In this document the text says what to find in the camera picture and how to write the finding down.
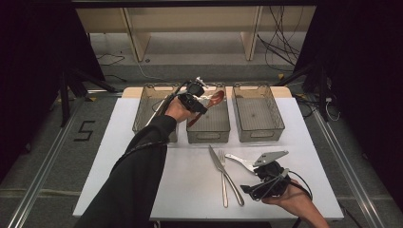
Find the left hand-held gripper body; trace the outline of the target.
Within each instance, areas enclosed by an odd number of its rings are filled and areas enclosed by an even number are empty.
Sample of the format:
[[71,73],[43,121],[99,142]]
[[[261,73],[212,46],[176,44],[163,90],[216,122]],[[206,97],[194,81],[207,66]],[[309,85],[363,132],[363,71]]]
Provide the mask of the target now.
[[197,77],[194,82],[186,81],[177,89],[177,97],[186,109],[192,110],[193,104],[199,102],[198,99],[204,93],[207,85]]

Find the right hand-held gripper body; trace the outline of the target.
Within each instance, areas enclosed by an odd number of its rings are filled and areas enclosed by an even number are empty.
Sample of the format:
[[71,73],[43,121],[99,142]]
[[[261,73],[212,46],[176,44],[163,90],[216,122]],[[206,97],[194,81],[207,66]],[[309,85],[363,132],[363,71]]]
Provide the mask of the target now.
[[253,200],[281,196],[287,188],[289,169],[283,168],[277,159],[288,154],[287,150],[267,152],[260,155],[253,166],[260,183],[252,186],[249,195]]

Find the clear grey plastic bin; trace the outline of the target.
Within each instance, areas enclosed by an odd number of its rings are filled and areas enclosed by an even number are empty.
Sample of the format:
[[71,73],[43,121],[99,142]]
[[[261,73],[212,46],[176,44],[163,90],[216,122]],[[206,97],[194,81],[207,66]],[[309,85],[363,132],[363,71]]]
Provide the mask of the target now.
[[232,102],[242,143],[276,142],[285,124],[268,85],[233,85]]
[[137,134],[152,119],[163,100],[173,93],[178,84],[147,84],[143,88],[132,131]]
[[186,128],[189,143],[227,143],[231,130],[226,97]]

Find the brown wooden spoon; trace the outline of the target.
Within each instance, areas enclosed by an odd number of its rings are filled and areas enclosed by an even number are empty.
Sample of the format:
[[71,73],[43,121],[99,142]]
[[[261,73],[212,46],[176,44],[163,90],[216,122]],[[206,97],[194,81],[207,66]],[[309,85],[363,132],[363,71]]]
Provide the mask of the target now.
[[[211,96],[206,108],[210,108],[214,105],[218,105],[223,100],[223,97],[224,97],[224,92],[222,90],[219,90],[218,92],[216,92],[215,94],[213,94]],[[187,127],[191,127],[193,124],[195,124],[201,116],[202,116],[202,113],[199,113],[192,121],[190,121],[187,124]]]

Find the steel fork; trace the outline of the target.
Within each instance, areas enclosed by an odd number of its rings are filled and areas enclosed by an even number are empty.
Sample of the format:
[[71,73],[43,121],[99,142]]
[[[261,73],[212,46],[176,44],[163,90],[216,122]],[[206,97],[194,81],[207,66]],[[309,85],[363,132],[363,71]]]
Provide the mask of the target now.
[[[222,166],[225,166],[225,156],[224,151],[219,150],[219,160]],[[225,176],[221,173],[221,187],[222,187],[222,203],[224,208],[228,208],[228,196],[227,196],[227,188],[225,183]]]

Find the steel table knife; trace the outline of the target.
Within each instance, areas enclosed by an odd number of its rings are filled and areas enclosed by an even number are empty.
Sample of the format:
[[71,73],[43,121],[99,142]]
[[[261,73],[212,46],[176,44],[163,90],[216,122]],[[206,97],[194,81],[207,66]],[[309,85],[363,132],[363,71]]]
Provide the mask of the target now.
[[219,160],[219,156],[216,154],[215,150],[213,149],[213,147],[211,145],[208,146],[208,150],[209,150],[209,154],[210,157],[213,161],[213,163],[215,164],[216,168],[224,174],[225,176],[225,183],[229,182],[230,187],[232,188],[232,190],[234,191],[235,197],[238,201],[238,204],[240,206],[244,205],[244,199],[240,194],[240,191],[238,189],[238,187],[236,186],[236,184],[234,184],[234,182],[232,181],[231,177],[229,176],[229,174],[226,172],[224,166],[221,165],[221,162]]

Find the white chopstick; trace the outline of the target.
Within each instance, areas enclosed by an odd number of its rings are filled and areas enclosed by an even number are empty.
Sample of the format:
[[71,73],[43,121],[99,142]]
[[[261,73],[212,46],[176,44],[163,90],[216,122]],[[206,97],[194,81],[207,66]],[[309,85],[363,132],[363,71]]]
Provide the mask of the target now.
[[165,106],[165,101],[161,102],[156,111],[151,115],[149,121],[146,123],[145,126],[148,126],[150,122],[153,120],[154,117],[161,115],[163,108]]

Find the person's left hand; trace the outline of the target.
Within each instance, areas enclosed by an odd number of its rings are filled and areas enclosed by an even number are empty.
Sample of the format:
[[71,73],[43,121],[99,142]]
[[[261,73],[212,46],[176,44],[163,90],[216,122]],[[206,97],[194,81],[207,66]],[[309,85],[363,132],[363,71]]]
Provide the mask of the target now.
[[177,123],[196,117],[196,113],[187,110],[178,98],[174,98],[170,102],[164,114],[175,119]]

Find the person's right hand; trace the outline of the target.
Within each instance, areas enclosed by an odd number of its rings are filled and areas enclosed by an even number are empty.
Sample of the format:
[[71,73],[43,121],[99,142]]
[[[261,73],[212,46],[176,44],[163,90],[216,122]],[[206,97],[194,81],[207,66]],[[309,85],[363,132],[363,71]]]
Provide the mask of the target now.
[[304,218],[313,204],[309,196],[300,189],[301,185],[297,180],[291,180],[280,197],[264,198],[261,201],[265,204],[276,205],[291,213],[294,216]]

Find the beige wooden shelf unit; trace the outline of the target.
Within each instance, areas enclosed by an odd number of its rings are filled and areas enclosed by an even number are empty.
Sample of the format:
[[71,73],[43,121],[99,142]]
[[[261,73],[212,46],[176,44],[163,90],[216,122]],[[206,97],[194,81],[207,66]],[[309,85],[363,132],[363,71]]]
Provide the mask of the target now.
[[153,32],[238,32],[245,58],[254,56],[260,31],[305,31],[314,6],[78,9],[87,33],[124,33],[134,59],[144,58]]

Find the white table mat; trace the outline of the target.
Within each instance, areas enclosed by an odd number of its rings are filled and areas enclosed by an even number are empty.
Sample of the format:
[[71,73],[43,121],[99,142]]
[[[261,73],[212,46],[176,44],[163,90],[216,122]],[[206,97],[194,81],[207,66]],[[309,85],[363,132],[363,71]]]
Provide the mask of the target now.
[[[132,125],[139,106],[135,98],[117,100],[109,119],[98,154],[88,174],[73,215],[80,217],[109,176],[116,160],[125,152],[134,136]],[[277,98],[276,103],[285,123],[276,142],[241,143],[236,127],[233,106],[228,106],[231,131],[227,143],[214,144],[216,151],[224,151],[240,158],[255,161],[265,152],[283,151],[287,155],[279,164],[299,174],[313,192],[313,202],[328,220],[343,218],[334,191],[324,172],[305,122],[293,98]],[[267,221],[292,219],[283,209],[252,200],[243,194],[239,205],[233,191],[228,192],[229,206],[222,205],[221,172],[209,154],[209,144],[190,144],[185,124],[179,125],[178,141],[168,147],[163,177],[150,218],[152,220],[227,220]]]

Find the black metal stand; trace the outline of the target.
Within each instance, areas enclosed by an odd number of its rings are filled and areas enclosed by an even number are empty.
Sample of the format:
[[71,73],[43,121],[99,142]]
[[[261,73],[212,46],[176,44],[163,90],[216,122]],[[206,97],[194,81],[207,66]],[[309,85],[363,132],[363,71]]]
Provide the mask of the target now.
[[286,86],[297,78],[305,76],[302,90],[307,93],[318,92],[318,111],[325,122],[329,121],[326,111],[327,98],[327,74],[323,64],[311,63],[295,70],[289,77],[280,80],[275,86]]

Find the black tripod stand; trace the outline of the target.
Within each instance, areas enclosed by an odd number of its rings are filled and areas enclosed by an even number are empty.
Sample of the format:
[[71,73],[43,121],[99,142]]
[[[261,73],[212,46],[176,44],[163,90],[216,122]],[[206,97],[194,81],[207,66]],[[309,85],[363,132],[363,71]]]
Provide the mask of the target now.
[[108,85],[107,83],[96,79],[95,77],[83,72],[78,68],[69,68],[62,72],[59,77],[60,86],[60,97],[62,103],[62,123],[61,126],[64,127],[70,118],[70,108],[68,100],[68,89],[70,89],[73,94],[78,98],[84,98],[88,94],[88,90],[83,84],[83,81],[90,81],[92,84],[103,88],[104,90],[117,93],[118,90]]

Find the black curtain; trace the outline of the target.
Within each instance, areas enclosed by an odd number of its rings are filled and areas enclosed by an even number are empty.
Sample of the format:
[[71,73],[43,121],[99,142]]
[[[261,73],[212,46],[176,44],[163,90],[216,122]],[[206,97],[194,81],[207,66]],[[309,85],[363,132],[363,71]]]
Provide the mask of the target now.
[[71,0],[0,0],[0,182],[72,68],[105,78]]
[[403,211],[403,0],[315,0],[297,68],[324,62],[337,107]]

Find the aluminium floor rail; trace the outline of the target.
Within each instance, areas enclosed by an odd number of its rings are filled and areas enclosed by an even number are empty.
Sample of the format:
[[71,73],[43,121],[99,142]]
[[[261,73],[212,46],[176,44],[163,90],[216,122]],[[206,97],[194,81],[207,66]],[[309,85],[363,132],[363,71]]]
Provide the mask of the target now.
[[72,105],[70,117],[64,126],[58,126],[57,132],[53,134],[49,140],[51,145],[46,150],[46,155],[40,160],[37,170],[29,170],[32,179],[26,187],[7,187],[0,188],[0,197],[5,199],[18,199],[15,210],[10,216],[6,228],[22,228],[31,211],[34,202],[40,195],[41,189],[46,182],[48,174],[54,165],[61,148],[67,138],[78,110],[83,105],[84,100],[78,99]]
[[352,164],[348,161],[333,129],[322,119],[317,110],[314,112],[314,116],[369,226],[371,228],[385,228],[373,201],[364,189]]

